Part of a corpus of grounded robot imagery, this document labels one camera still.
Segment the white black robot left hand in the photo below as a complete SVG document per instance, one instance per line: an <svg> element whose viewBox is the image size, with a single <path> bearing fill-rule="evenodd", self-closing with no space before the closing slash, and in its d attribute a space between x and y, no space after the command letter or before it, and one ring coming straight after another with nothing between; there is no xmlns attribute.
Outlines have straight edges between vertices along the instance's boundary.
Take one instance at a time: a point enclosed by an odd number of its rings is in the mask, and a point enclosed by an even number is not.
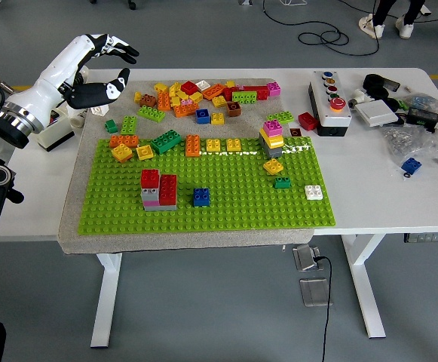
<svg viewBox="0 0 438 362"><path fill-rule="evenodd" d="M139 52L113 35L80 35L57 55L31 88L8 97L0 117L28 136L43 131L50 121L51 110L63 101L73 109L114 102L126 87L129 69L122 69L117 78L106 83L75 82L84 64L102 55L118 56L134 64Z"/></svg>

